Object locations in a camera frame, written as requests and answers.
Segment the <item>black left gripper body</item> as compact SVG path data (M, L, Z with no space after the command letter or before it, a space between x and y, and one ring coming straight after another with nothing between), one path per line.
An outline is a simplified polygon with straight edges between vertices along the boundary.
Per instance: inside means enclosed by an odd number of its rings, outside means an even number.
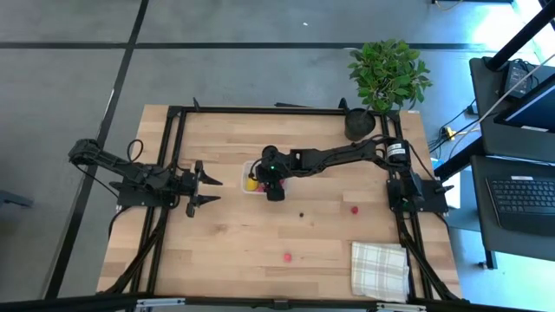
M183 196L189 198L189 202L186 204L186 215L188 217L193 217L195 214L195 208L198 206L198 193L199 193L199 180L200 174L203 170L203 163L201 160L197 160L194 164L193 171L184 171L180 175L174 175L174 196L176 197L174 207L177 207Z

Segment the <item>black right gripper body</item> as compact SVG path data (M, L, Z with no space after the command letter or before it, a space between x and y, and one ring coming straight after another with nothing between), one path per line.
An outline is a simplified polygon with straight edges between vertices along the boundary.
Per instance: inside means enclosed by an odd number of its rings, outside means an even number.
M255 169L256 180L263 185L266 197L271 202L283 201L285 191L282 181L293 177L299 168L296 153L283 154L275 146L267 146L262 151L260 162Z

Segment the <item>clear plastic tupperware container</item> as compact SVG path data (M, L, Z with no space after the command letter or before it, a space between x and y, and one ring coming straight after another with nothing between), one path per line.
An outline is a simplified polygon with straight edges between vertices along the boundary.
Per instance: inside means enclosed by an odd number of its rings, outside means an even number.
M240 182L241 182L241 190L242 190L242 192L245 193L245 194L251 194L251 195L265 195L265 194L266 194L267 187L270 185L269 183L260 183L260 182L259 182L259 186L264 186L264 188L265 188L264 192L258 192L258 191L256 191L256 192L247 192L247 191L245 190L245 180L247 179L247 177L249 176L249 174L250 174L251 172L252 172L253 174L256 174L256 168L257 168L258 165L255 165L255 166L253 167L253 169L251 169L251 166L252 166L253 164L254 164L254 161L253 161L253 160L246 161L246 162L243 164L242 178L240 179Z

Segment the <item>black plant pot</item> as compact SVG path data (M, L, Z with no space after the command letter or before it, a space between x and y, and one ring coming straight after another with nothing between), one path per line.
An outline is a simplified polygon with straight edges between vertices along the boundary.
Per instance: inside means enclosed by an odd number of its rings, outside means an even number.
M344 135L348 140L362 140L375 128L375 117L363 108L349 110L344 119Z

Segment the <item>plaid kitchen cloth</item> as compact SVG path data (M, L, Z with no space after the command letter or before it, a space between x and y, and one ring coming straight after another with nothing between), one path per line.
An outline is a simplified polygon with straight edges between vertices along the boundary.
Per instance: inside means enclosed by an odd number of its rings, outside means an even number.
M406 302L407 251L399 244L351 244L351 292L386 302Z

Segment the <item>green leafy potted tree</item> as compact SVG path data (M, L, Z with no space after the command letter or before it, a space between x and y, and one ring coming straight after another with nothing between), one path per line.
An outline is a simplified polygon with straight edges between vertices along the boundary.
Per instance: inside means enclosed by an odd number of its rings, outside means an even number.
M403 40L366 42L349 52L349 78L356 83L357 96L368 109L387 113L405 103L424 102L424 92L433 86L430 70L421 51Z

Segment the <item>black rig crossbar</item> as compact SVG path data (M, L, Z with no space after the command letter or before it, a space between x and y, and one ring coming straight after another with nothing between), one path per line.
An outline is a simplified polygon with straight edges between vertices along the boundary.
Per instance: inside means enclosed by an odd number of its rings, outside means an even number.
M251 299L215 297L167 297L149 296L147 293L97 294L93 296L63 297L20 302L0 302L0 312L116 312L136 308L139 299L185 298L180 306L238 306L268 308L285 311L300 309L364 309L376 312L379 301L337 301L337 300L291 300L291 299ZM416 298L405 304L422 305L427 312L540 312L530 309L514 309L470 303L465 300L439 301Z

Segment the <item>grey chair base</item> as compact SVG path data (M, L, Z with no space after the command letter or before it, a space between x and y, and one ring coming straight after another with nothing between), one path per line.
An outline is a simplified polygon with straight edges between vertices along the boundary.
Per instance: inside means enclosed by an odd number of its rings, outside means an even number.
M31 207L33 203L34 201L32 199L25 198L23 196L17 195L12 192L0 190L0 208L4 204L13 204L13 205L19 205L22 207Z

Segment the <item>black diagonal support beam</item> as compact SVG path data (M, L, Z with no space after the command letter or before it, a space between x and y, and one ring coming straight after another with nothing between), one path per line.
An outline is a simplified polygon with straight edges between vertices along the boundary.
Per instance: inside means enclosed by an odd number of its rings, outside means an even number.
M478 138L460 152L456 153L447 162L434 169L434 176L440 181L445 181L470 165L472 156L484 156L483 139Z
M555 0L545 0L545 6L532 18L485 66L491 71L501 69L509 59L531 41L548 23L555 19Z

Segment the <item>black office desk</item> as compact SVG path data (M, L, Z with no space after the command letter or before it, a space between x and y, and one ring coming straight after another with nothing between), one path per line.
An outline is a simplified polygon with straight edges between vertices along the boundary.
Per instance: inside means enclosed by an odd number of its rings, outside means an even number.
M555 237L509 231L499 226L486 185L486 178L489 176L555 178L555 166L482 156L473 156L470 164L485 249L555 262Z
M500 98L503 74L488 69L481 58L472 58L469 67L479 116L482 116ZM503 100L480 123L485 154L555 163L555 133L522 129L494 121L493 114L510 105L511 102Z

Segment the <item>thin white rod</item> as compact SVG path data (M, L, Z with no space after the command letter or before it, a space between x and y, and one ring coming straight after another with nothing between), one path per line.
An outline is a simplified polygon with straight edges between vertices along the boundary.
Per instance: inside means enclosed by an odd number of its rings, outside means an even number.
M484 63L486 63L486 60L488 60L487 57L482 57L481 59L484 60ZM503 74L502 82L503 82L503 80L504 80L504 74L505 74L506 66L507 66L510 62L512 62L512 61L514 61L514 60L511 60L511 61L507 62L501 69L494 71L494 72L501 72L501 73ZM532 67L532 71L528 74L528 76L532 75L533 78L534 78L534 82L533 82L533 85L532 85L531 90L534 89L535 87L537 87L542 81L544 81L545 79L547 79L550 75L552 75L553 73L555 73L555 66L549 66L549 65L539 66L539 65L531 64L530 62L527 62L527 63L528 63L529 66ZM518 100L518 99L514 99L514 98L509 98L509 97L507 97L507 93L503 93L503 90L502 90L502 82L501 82L501 86L500 86L500 90L499 90L500 93L501 93L501 96L500 96L499 99L493 104L493 106L490 107L490 108L486 111L486 113L489 113L489 114L490 114L490 113L491 113L491 112L492 112L503 100L506 100L506 101L511 102L511 105L510 105L509 107L511 107L512 105L514 105L515 102ZM502 110L501 112L498 112L498 113L494 113L493 116L494 116L494 117L497 117L497 116L498 116L500 113L502 113L504 110Z

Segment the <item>black computer keyboard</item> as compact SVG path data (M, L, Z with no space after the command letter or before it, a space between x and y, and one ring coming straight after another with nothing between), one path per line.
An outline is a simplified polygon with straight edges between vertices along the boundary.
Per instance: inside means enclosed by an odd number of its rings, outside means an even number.
M555 237L555 178L489 176L486 185L501 228Z

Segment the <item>black power adapter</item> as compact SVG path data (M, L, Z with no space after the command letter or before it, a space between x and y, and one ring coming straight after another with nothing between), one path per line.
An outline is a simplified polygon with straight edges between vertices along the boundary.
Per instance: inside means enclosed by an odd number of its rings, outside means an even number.
M504 80L502 82L503 93L507 97L520 99L525 96L532 88L534 78L528 74L532 67L522 59L510 62L505 69Z

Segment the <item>black desktop monitor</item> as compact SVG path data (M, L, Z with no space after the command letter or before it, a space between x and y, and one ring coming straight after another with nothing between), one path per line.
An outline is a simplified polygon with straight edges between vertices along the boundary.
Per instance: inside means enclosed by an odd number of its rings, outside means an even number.
M512 127L555 133L555 73L518 99L494 120Z

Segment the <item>black aluminium table frame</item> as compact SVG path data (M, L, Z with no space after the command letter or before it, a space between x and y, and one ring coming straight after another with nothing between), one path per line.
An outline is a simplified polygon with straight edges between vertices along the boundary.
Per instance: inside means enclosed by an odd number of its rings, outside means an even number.
M176 158L189 167L202 160L223 185L202 185L219 200L193 218L172 210L159 257L148 256L137 290L162 296L352 300L351 244L394 244L388 174L370 162L335 166L318 175L290 179L286 198L269 202L241 190L243 164L268 145L328 149L346 144L336 109L204 107L169 120L167 107L144 108L138 137L140 160L154 162L164 127ZM357 206L354 215L351 208ZM292 261L286 263L284 254Z

